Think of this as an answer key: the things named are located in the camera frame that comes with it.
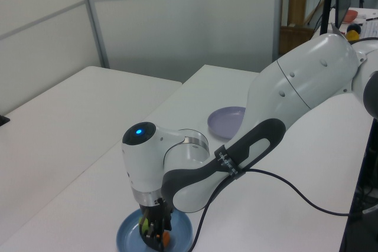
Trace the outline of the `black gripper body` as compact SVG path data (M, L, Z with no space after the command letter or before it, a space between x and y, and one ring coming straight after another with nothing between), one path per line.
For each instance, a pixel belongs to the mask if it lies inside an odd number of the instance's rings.
M169 205L165 199L163 198L158 198L153 206L145 206L145 205L139 205L142 214L144 215L145 212L147 211L146 214L146 219L148 222L162 222L163 220L163 210L164 210L164 205Z

